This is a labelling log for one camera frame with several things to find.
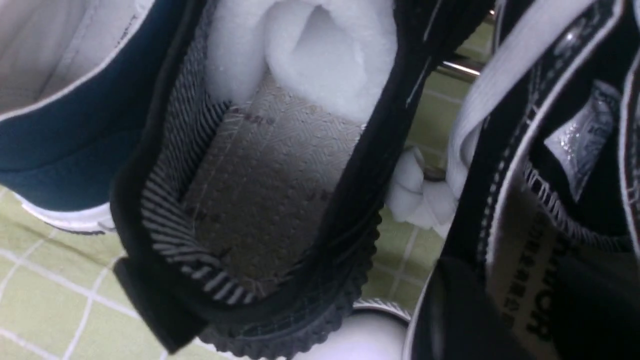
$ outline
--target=white shoe sole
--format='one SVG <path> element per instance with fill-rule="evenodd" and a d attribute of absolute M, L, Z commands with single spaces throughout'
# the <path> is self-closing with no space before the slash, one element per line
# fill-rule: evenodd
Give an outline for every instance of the white shoe sole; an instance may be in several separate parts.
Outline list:
<path fill-rule="evenodd" d="M 20 195 L 14 194 L 22 203 L 22 208 L 34 217 L 62 231 L 75 234 L 104 234 L 115 232 L 109 203 L 82 211 L 51 211 L 39 208 Z"/>
<path fill-rule="evenodd" d="M 412 358 L 413 340 L 415 337 L 415 327 L 418 325 L 418 315 L 420 314 L 420 309 L 422 308 L 422 303 L 424 302 L 424 296 L 427 293 L 427 288 L 429 287 L 429 283 L 431 282 L 432 275 L 433 275 L 433 270 L 431 271 L 431 274 L 429 274 L 429 277 L 427 278 L 427 281 L 425 282 L 424 287 L 422 288 L 422 292 L 420 292 L 418 303 L 415 305 L 415 309 L 413 310 L 411 321 L 409 322 L 409 328 L 406 331 L 406 339 L 404 340 L 402 360 L 411 360 Z"/>

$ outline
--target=white tissue paper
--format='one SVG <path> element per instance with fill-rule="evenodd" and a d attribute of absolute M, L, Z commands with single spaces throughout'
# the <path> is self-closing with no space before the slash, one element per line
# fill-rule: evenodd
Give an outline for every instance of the white tissue paper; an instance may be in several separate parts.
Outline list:
<path fill-rule="evenodd" d="M 366 123 L 397 51 L 394 0 L 221 0 L 208 43 L 214 101 L 250 101 L 267 70 L 330 113 Z"/>

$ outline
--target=green tiled floor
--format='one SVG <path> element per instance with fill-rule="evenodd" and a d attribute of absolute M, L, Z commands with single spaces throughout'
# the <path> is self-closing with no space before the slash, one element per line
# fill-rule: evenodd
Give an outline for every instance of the green tiled floor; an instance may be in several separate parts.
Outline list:
<path fill-rule="evenodd" d="M 483 26 L 460 53 L 487 59 L 491 28 Z M 447 135 L 468 84 L 434 74 L 426 85 L 409 144 L 443 166 Z M 433 231 L 393 222 L 387 210 L 366 297 L 412 309 L 443 240 Z M 116 236 L 85 238 L 52 231 L 0 190 L 0 359 L 220 360 L 195 342 L 176 356 L 163 352 L 111 273 L 124 253 Z"/>

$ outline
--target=shoe label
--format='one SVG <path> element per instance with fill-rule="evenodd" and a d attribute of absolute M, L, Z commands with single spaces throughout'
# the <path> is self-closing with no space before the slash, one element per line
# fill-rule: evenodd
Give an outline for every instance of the shoe label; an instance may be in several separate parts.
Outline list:
<path fill-rule="evenodd" d="M 505 326 L 533 358 L 559 359 L 551 326 L 554 283 L 559 260 L 579 250 L 558 232 L 536 194 L 516 185 L 491 247 L 487 290 Z"/>
<path fill-rule="evenodd" d="M 620 108 L 620 97 L 613 86 L 594 81 L 587 103 L 545 140 L 545 145 L 564 169 L 576 202 L 611 136 Z"/>

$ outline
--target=shoe lining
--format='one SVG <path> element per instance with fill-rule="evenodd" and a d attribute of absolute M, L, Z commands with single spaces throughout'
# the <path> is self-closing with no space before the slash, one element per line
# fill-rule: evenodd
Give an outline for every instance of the shoe lining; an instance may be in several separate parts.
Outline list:
<path fill-rule="evenodd" d="M 227 111 L 184 199 L 198 241 L 256 295 L 273 292 L 316 239 L 363 130 L 266 76 Z"/>
<path fill-rule="evenodd" d="M 98 67 L 152 0 L 0 0 L 0 113 L 59 92 Z"/>
<path fill-rule="evenodd" d="M 500 234 L 488 254 L 488 293 L 500 315 L 535 359 L 557 359 L 550 334 L 550 303 L 557 260 L 571 251 L 524 180 L 505 201 Z"/>

